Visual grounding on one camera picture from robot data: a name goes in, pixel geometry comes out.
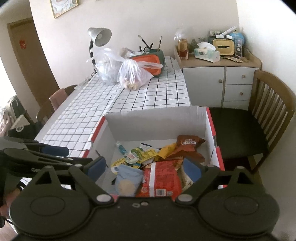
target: pink towel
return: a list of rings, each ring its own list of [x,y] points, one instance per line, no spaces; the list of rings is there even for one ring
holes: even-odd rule
[[[54,111],[59,108],[59,106],[67,99],[68,95],[65,91],[65,89],[59,89],[56,91],[52,96],[50,96],[49,100],[52,103],[52,107],[54,108]]]

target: checkered tablecloth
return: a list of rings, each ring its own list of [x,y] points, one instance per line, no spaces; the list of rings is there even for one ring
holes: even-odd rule
[[[139,90],[103,85],[93,77],[51,126],[42,142],[65,146],[69,156],[82,157],[101,118],[109,112],[190,105],[185,80],[176,60],[166,57],[158,78]]]

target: silver lamp shade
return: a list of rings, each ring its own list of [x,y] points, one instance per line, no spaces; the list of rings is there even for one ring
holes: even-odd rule
[[[92,41],[98,47],[102,47],[111,39],[112,32],[108,28],[89,28],[87,30]]]

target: silver bolt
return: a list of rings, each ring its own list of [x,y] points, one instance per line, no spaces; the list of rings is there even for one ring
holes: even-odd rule
[[[178,196],[179,201],[181,202],[190,202],[192,201],[192,196],[189,194],[181,194],[180,196]]]
[[[107,195],[107,194],[100,194],[99,196],[97,196],[97,200],[99,202],[109,202],[111,200],[111,196]]]
[[[140,207],[141,205],[139,203],[133,203],[132,206],[133,207]]]
[[[149,205],[149,203],[148,203],[148,202],[145,202],[145,201],[143,201],[143,202],[141,202],[141,205],[142,205],[142,206],[148,206],[148,205]]]

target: gold frame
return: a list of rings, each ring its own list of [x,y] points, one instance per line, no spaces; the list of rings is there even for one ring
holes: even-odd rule
[[[52,0],[49,0],[50,1],[50,6],[52,8],[52,14],[54,15],[54,18],[58,18],[59,16],[63,15],[64,13],[68,12],[69,10],[73,9],[74,7],[77,7],[78,6],[78,0],[76,0],[76,5],[73,6],[72,8],[68,9],[67,11],[64,11],[63,13],[61,13],[60,15],[58,16],[55,16],[55,13],[54,13],[54,9],[53,9],[53,6],[52,6]]]

